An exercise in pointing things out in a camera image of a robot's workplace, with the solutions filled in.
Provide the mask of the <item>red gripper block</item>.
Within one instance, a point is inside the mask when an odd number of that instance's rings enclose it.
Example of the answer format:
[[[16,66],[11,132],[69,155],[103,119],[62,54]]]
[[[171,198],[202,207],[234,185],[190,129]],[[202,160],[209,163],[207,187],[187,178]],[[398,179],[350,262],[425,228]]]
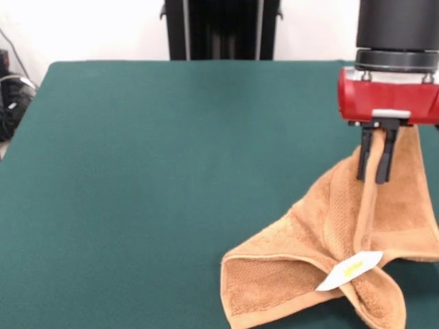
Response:
[[[438,73],[389,73],[360,71],[344,66],[337,82],[339,113],[346,121],[368,123],[399,119],[408,125],[438,124]],[[374,127],[361,127],[357,179],[364,181]],[[375,182],[390,181],[398,127],[378,133],[379,161]]]

